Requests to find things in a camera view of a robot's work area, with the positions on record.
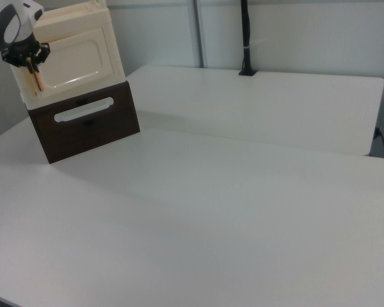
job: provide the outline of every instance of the drawer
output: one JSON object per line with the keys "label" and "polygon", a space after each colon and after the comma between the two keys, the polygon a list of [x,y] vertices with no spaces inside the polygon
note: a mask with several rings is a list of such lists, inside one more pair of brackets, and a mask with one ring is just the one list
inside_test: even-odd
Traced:
{"label": "drawer", "polygon": [[[104,100],[113,104],[78,118],[67,116],[65,122],[56,121],[60,113]],[[128,82],[41,107],[29,115],[50,163],[140,131]]]}

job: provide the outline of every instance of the white desk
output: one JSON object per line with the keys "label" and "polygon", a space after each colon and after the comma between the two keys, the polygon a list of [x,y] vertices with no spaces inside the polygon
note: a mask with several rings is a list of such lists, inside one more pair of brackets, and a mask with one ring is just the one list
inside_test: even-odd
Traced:
{"label": "white desk", "polygon": [[141,125],[367,155],[384,80],[142,67],[128,77]]}
{"label": "white desk", "polygon": [[384,307],[384,160],[144,129],[48,165],[0,137],[21,307]]}

